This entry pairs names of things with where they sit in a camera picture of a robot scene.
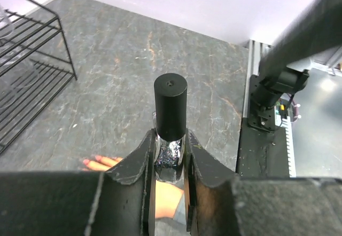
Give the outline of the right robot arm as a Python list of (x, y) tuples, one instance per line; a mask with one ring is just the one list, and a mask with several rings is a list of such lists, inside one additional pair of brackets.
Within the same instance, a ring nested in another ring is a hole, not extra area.
[(304, 88), (307, 73), (287, 66), (341, 45), (341, 0), (314, 0), (276, 45), (259, 62), (259, 85), (251, 92), (251, 110), (274, 106), (284, 93)]

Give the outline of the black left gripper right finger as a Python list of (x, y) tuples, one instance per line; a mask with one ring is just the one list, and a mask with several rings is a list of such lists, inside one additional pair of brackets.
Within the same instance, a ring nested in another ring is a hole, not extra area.
[(186, 229), (191, 235), (341, 235), (341, 180), (242, 177), (188, 130)]

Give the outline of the person's left hand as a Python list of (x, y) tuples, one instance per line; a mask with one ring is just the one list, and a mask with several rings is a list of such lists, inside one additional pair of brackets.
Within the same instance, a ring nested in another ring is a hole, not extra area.
[[(121, 160), (122, 158), (111, 159), (105, 156), (95, 155), (95, 160), (84, 159), (83, 164), (87, 167), (85, 170), (107, 171), (117, 165)], [(184, 194), (184, 191), (177, 186), (157, 180), (155, 208), (157, 207), (157, 204), (162, 201), (178, 203), (182, 194)]]

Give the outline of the black nail polish cap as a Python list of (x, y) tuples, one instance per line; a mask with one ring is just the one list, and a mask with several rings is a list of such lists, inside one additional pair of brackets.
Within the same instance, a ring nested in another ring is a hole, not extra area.
[(187, 90), (186, 79), (175, 73), (154, 82), (157, 133), (165, 141), (179, 140), (186, 132)]

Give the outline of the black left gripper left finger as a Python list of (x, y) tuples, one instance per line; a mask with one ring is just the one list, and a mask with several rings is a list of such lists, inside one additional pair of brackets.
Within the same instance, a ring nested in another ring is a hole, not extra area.
[(155, 140), (106, 172), (1, 173), (1, 235), (154, 235)]

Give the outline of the grey sleeved forearm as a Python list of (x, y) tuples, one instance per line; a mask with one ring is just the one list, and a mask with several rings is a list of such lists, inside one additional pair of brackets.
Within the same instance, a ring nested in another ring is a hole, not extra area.
[(156, 235), (189, 235), (185, 228), (185, 197), (178, 203), (162, 201), (156, 207)]

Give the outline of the glitter nail polish bottle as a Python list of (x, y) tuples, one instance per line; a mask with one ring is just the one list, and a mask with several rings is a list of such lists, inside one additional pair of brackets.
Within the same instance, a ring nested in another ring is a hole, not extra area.
[(167, 141), (156, 131), (154, 170), (156, 179), (163, 183), (176, 184), (182, 176), (186, 128), (181, 138)]

